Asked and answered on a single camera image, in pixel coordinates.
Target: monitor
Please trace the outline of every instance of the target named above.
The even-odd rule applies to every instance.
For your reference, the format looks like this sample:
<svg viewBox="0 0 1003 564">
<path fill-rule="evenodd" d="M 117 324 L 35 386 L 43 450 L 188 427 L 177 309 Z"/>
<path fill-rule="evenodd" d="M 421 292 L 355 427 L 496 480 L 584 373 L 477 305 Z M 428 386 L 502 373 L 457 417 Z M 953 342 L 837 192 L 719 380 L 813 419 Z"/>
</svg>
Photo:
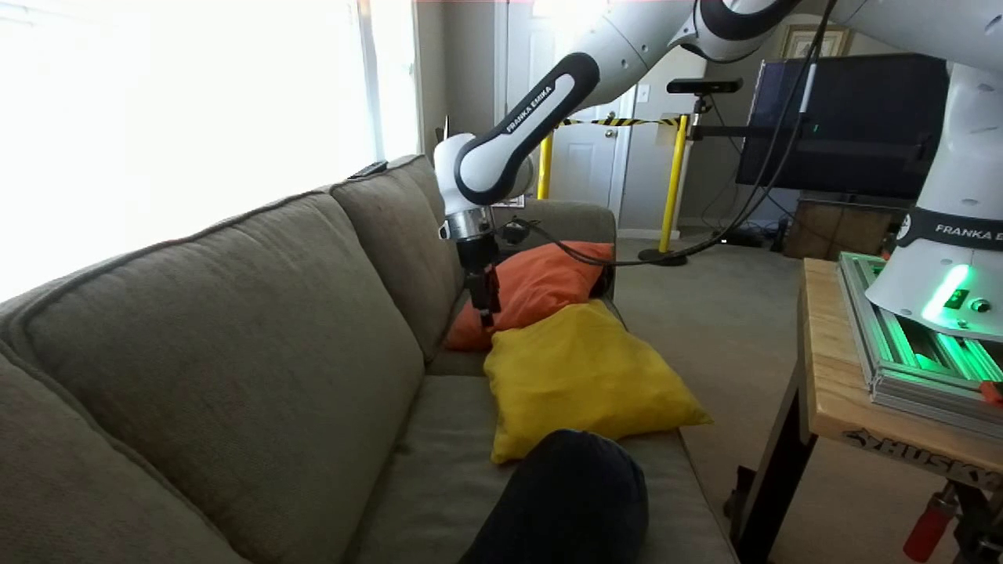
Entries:
<svg viewBox="0 0 1003 564">
<path fill-rule="evenodd" d="M 750 132 L 792 128 L 792 92 L 803 61 L 773 61 L 757 73 Z M 916 200 L 941 140 L 946 64 L 916 52 L 819 61 L 799 144 L 777 188 L 837 192 L 842 199 Z M 789 135 L 777 138 L 760 185 L 773 177 Z M 739 185 L 755 185 L 771 138 L 747 135 Z"/>
</svg>

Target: window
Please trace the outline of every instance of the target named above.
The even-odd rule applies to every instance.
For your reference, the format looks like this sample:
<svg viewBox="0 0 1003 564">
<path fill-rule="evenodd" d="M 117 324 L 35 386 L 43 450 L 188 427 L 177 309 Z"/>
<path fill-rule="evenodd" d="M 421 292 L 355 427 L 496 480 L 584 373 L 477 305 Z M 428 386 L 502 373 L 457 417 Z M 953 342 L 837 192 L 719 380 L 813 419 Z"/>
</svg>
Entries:
<svg viewBox="0 0 1003 564">
<path fill-rule="evenodd" d="M 416 152 L 411 0 L 5 0 L 0 83 L 0 300 Z"/>
</svg>

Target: robotic arm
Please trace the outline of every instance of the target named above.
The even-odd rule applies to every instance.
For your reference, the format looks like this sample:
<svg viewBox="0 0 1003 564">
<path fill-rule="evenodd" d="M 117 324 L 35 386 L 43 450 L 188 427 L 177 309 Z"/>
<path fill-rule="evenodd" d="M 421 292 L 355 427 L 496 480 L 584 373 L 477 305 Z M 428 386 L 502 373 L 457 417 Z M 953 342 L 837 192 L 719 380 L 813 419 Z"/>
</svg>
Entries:
<svg viewBox="0 0 1003 564">
<path fill-rule="evenodd" d="M 482 207 L 510 195 L 527 153 L 572 111 L 613 99 L 666 50 L 739 61 L 799 0 L 613 3 L 528 93 L 485 135 L 436 146 L 445 239 L 477 275 L 487 259 Z M 1003 0 L 839 0 L 829 18 L 941 57 L 949 65 L 942 132 L 897 253 L 868 297 L 941 331 L 1003 338 Z M 498 307 L 477 297 L 482 321 Z"/>
<path fill-rule="evenodd" d="M 498 309 L 493 274 L 498 248 L 482 207 L 510 199 L 527 153 L 572 111 L 621 96 L 666 50 L 687 46 L 708 61 L 747 57 L 792 7 L 796 0 L 613 3 L 493 132 L 454 135 L 436 146 L 442 234 L 457 242 L 482 326 Z"/>
</svg>

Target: yellow pillow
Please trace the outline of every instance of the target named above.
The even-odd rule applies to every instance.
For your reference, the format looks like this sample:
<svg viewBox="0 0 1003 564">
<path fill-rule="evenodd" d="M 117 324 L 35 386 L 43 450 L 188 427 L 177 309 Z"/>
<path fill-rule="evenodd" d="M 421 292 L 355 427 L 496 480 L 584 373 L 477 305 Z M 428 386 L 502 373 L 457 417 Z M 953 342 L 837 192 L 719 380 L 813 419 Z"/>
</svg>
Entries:
<svg viewBox="0 0 1003 564">
<path fill-rule="evenodd" d="M 662 354 L 602 300 L 496 331 L 485 375 L 498 401 L 496 465 L 528 454 L 553 431 L 623 439 L 712 419 Z"/>
</svg>

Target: orange pillow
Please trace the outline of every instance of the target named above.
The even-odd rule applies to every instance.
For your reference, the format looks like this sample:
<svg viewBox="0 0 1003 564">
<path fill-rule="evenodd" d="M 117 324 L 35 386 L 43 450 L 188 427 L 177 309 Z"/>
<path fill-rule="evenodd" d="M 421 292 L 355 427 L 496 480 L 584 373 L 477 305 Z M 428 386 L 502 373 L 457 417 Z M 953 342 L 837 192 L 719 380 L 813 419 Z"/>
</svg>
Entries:
<svg viewBox="0 0 1003 564">
<path fill-rule="evenodd" d="M 567 248 L 594 259 L 610 259 L 613 245 L 603 242 L 564 242 Z M 522 330 L 564 305 L 584 305 L 602 275 L 602 266 L 567 257 L 559 245 L 539 245 L 498 265 L 498 305 L 493 331 Z M 473 305 L 468 300 L 445 338 L 451 350 L 487 350 L 493 331 L 480 326 Z"/>
</svg>

